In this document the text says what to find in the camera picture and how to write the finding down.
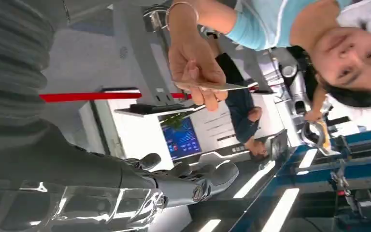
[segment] person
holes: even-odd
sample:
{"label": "person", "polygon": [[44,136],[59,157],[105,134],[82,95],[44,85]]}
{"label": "person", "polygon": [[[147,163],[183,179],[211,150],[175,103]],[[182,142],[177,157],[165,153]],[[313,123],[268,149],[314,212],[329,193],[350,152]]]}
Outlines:
{"label": "person", "polygon": [[[175,0],[169,10],[170,67],[174,80],[223,84],[226,77],[209,45],[199,38],[197,24],[211,27],[246,47],[262,50],[298,45],[318,72],[321,88],[335,97],[348,96],[371,107],[371,33],[341,27],[337,22],[351,0],[247,0],[235,11],[215,0]],[[184,75],[187,61],[200,68],[198,79]],[[197,104],[218,107],[224,93],[190,88]]]}
{"label": "person", "polygon": [[90,153],[41,119],[41,70],[55,32],[111,3],[0,0],[0,231],[146,228],[164,207],[207,200],[239,174],[233,163],[211,173],[151,173],[144,169],[159,162],[155,154],[125,161]]}
{"label": "person", "polygon": [[[224,71],[227,83],[244,85],[244,78],[232,58],[221,51],[218,41],[219,35],[209,29],[207,29],[206,35],[215,60]],[[249,89],[230,91],[225,103],[231,115],[231,122],[237,140],[248,148],[255,160],[261,161],[267,157],[268,154],[264,143],[254,139],[262,116],[262,109],[254,106]]]}
{"label": "person", "polygon": [[[371,32],[371,0],[362,0],[346,7],[338,17],[338,22],[344,26],[360,27]],[[371,100],[366,94],[354,99],[353,95],[327,94],[327,91],[319,85],[314,93],[313,107],[305,116],[306,120],[316,121],[322,116],[320,109],[327,99],[334,108],[348,116],[360,126],[371,127],[371,107],[363,107],[359,98]]]}

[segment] display screen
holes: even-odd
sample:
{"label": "display screen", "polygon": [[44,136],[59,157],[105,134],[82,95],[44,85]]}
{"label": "display screen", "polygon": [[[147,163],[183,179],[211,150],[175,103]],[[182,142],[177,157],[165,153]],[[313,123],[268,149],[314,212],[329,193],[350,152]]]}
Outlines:
{"label": "display screen", "polygon": [[181,121],[179,128],[163,126],[164,137],[167,141],[171,158],[177,159],[201,152],[201,147],[189,117]]}

